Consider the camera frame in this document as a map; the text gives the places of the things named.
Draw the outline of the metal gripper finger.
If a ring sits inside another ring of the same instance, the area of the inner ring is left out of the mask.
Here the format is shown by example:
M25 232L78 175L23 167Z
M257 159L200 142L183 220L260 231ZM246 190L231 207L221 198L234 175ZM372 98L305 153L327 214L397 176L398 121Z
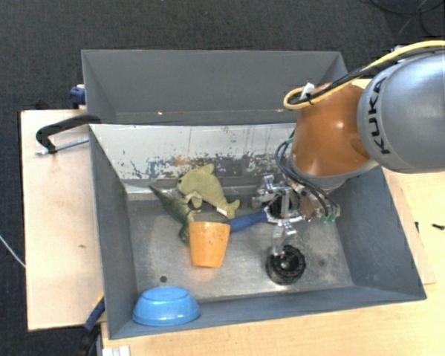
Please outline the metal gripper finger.
M252 208L268 205L282 191L282 181L276 182L276 178L272 174L263 176L261 185L256 189L256 194L251 199Z
M280 222L273 228L271 254L274 256L282 255L285 241L297 234L296 228L290 222Z

